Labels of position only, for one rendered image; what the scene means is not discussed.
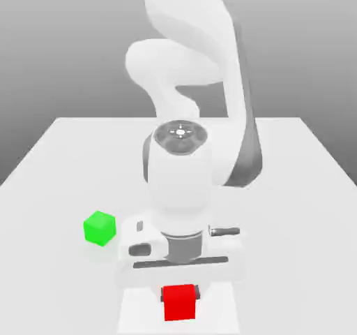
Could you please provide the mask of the small green cube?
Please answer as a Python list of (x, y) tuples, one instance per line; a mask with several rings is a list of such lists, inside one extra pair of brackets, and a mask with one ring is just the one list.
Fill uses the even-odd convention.
[(110, 214), (95, 211), (83, 223), (85, 240), (105, 246), (116, 235), (116, 219)]

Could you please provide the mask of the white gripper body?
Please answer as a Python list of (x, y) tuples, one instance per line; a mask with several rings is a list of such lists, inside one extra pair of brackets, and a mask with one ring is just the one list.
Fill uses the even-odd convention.
[(187, 264), (174, 264), (168, 260), (118, 260), (116, 277), (124, 288), (195, 284), (204, 286), (212, 282), (243, 279), (243, 253), (200, 257)]

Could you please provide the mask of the small red cube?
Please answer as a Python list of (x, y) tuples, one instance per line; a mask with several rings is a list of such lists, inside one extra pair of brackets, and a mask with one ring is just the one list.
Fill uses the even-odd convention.
[(163, 304), (165, 321), (195, 319), (195, 286), (193, 284), (166, 285)]

